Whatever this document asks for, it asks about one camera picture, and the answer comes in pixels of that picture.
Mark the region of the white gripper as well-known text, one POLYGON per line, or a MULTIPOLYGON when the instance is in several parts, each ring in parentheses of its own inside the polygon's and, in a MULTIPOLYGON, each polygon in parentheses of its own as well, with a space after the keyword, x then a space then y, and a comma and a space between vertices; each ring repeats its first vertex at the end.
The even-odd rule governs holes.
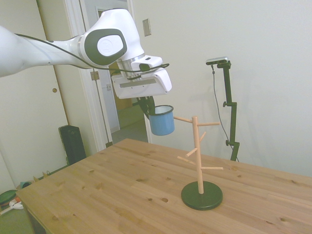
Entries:
POLYGON ((171 88, 171 80, 165 69, 143 73, 136 79, 127 79, 123 75, 112 76, 113 87, 119 99, 137 98, 137 102, 144 115, 155 114, 153 96, 165 95, 171 88))

